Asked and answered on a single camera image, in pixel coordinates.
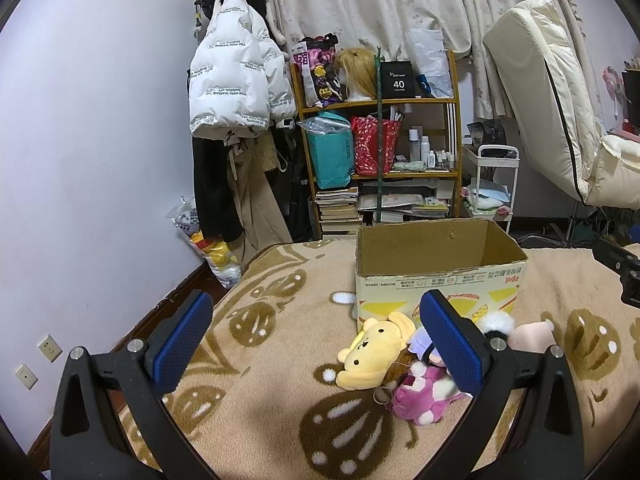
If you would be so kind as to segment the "plastic bag of toys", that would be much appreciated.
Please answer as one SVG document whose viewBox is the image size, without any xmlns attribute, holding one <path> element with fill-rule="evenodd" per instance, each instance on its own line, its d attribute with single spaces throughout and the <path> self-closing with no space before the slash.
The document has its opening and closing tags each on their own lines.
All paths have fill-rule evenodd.
<svg viewBox="0 0 640 480">
<path fill-rule="evenodd" d="M 228 244 L 219 237 L 204 237 L 193 197 L 181 196 L 167 218 L 179 236 L 208 264 L 223 288 L 230 289 L 240 280 L 241 267 Z"/>
</svg>

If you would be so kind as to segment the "cream padded chair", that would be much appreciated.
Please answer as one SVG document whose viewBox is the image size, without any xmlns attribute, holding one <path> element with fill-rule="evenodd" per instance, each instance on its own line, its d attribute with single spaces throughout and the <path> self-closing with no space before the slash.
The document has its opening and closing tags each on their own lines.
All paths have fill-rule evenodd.
<svg viewBox="0 0 640 480">
<path fill-rule="evenodd" d="M 639 143 L 607 133 L 552 0 L 524 0 L 484 36 L 529 165 L 586 206 L 639 208 Z"/>
</svg>

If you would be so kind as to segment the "purple haired doll plush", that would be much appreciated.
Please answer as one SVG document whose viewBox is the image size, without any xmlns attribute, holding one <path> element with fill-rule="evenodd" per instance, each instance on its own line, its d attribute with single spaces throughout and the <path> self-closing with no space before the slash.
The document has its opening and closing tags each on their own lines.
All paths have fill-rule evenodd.
<svg viewBox="0 0 640 480">
<path fill-rule="evenodd" d="M 442 357 L 435 348 L 431 336 L 427 333 L 424 326 L 420 326 L 410 337 L 408 350 L 426 364 L 440 368 L 446 367 Z"/>
</svg>

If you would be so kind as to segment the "stack of books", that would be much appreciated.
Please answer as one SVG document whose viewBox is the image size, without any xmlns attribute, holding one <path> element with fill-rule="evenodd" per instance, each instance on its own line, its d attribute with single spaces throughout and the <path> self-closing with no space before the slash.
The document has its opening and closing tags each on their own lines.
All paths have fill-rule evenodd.
<svg viewBox="0 0 640 480">
<path fill-rule="evenodd" d="M 359 191 L 356 186 L 316 193 L 320 228 L 323 235 L 355 235 L 362 225 L 358 212 Z"/>
</svg>

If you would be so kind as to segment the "yellow bear plush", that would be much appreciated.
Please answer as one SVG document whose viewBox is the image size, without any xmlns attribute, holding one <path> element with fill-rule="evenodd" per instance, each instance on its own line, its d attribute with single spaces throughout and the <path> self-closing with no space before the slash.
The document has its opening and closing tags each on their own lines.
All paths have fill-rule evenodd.
<svg viewBox="0 0 640 480">
<path fill-rule="evenodd" d="M 415 331 L 416 324 L 401 312 L 385 320 L 367 318 L 350 346 L 338 352 L 343 369 L 335 383 L 347 391 L 378 388 Z"/>
</svg>

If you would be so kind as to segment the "teal gift bag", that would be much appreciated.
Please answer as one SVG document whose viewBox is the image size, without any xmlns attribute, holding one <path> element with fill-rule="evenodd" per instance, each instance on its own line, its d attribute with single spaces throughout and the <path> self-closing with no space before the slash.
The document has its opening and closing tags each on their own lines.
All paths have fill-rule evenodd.
<svg viewBox="0 0 640 480">
<path fill-rule="evenodd" d="M 306 133 L 318 187 L 344 188 L 355 172 L 354 136 L 347 118 L 320 112 L 298 123 Z"/>
</svg>

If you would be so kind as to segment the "white rolling cart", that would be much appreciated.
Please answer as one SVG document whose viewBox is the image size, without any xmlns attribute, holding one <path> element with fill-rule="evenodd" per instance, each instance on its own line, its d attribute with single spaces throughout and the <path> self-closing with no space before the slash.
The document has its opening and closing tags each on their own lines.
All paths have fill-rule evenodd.
<svg viewBox="0 0 640 480">
<path fill-rule="evenodd" d="M 461 191 L 463 212 L 469 218 L 495 221 L 509 233 L 518 188 L 518 148 L 506 144 L 465 146 L 463 156 L 463 169 L 470 178 Z"/>
</svg>

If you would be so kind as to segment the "white fluffy pompom plush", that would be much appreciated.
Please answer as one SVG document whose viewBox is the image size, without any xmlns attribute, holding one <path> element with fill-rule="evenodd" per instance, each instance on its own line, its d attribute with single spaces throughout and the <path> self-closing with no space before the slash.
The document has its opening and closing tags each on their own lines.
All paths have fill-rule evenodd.
<svg viewBox="0 0 640 480">
<path fill-rule="evenodd" d="M 476 321 L 476 326 L 483 334 L 497 332 L 507 337 L 514 331 L 514 318 L 501 310 L 490 311 Z"/>
</svg>

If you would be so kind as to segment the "green thin pole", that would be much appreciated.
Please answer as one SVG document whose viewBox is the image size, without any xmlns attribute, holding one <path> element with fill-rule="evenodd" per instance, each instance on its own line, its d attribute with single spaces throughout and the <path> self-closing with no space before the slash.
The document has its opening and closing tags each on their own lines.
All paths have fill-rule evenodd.
<svg viewBox="0 0 640 480">
<path fill-rule="evenodd" d="M 376 83 L 376 154 L 378 160 L 376 161 L 376 206 L 374 213 L 375 223 L 381 223 L 382 219 L 382 195 L 383 195 L 383 176 L 384 176 L 384 119 L 383 119 L 383 103 L 382 103 L 382 78 L 381 78 L 381 62 L 382 53 L 381 47 L 376 48 L 376 55 L 374 58 L 375 67 L 375 83 Z"/>
</svg>

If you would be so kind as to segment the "beige patterned blanket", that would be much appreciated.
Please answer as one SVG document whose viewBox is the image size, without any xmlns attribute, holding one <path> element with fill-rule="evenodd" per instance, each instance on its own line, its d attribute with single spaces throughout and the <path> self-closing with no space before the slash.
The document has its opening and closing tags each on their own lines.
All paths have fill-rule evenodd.
<svg viewBox="0 0 640 480">
<path fill-rule="evenodd" d="M 283 245 L 224 299 L 178 388 L 163 401 L 224 479 L 410 479 L 468 407 L 434 424 L 395 416 L 371 391 L 337 387 L 337 353 L 357 333 L 350 240 Z M 533 249 L 518 323 L 548 321 L 574 376 L 593 465 L 639 401 L 639 312 L 587 249 Z"/>
</svg>

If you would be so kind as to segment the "white puffer jacket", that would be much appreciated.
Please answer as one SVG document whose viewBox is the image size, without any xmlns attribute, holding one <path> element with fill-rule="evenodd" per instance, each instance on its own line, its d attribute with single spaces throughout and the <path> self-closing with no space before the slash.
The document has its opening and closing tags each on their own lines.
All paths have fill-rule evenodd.
<svg viewBox="0 0 640 480">
<path fill-rule="evenodd" d="M 284 38 L 255 8 L 259 0 L 214 0 L 190 65 L 192 136 L 234 143 L 296 114 Z"/>
</svg>

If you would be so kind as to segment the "pale pink plush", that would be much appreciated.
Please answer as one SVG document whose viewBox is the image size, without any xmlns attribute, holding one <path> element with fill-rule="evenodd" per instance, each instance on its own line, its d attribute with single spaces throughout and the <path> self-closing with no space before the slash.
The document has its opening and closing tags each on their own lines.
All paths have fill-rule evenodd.
<svg viewBox="0 0 640 480">
<path fill-rule="evenodd" d="M 516 326 L 506 338 L 512 350 L 544 354 L 556 344 L 553 323 L 549 320 Z"/>
</svg>

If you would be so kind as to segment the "open cardboard box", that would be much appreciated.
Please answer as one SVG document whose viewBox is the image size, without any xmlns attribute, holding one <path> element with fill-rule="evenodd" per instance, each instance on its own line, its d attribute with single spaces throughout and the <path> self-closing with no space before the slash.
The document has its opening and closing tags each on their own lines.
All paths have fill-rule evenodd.
<svg viewBox="0 0 640 480">
<path fill-rule="evenodd" d="M 526 264 L 524 250 L 491 220 L 366 226 L 356 244 L 357 323 L 398 311 L 420 325 L 420 300 L 430 289 L 473 321 L 492 311 L 511 312 Z"/>
</svg>

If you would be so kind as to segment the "beige trench coat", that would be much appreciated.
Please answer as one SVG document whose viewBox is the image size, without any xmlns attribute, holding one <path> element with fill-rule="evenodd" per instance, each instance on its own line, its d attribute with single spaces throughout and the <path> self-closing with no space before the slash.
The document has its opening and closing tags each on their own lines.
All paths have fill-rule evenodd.
<svg viewBox="0 0 640 480">
<path fill-rule="evenodd" d="M 291 243 L 292 237 L 262 169 L 257 140 L 243 139 L 231 153 L 229 183 L 241 229 L 228 245 L 245 270 L 265 249 Z"/>
</svg>

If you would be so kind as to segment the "black box marked 40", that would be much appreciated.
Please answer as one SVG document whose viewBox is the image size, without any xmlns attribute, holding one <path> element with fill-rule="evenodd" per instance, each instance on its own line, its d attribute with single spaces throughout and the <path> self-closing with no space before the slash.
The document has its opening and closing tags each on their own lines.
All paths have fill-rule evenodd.
<svg viewBox="0 0 640 480">
<path fill-rule="evenodd" d="M 416 82 L 409 61 L 382 62 L 380 70 L 383 100 L 416 96 Z"/>
</svg>

